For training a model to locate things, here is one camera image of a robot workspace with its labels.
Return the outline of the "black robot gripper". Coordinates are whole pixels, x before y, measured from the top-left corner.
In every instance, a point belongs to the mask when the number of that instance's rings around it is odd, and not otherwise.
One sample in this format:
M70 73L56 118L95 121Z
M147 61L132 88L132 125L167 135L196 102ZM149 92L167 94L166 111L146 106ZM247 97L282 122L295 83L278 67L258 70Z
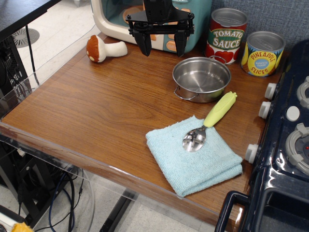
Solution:
M133 35L140 51L149 56L151 34L174 34L178 57L185 54L187 37L194 34L194 14L173 6L171 0L144 0L145 10L128 14L129 34Z

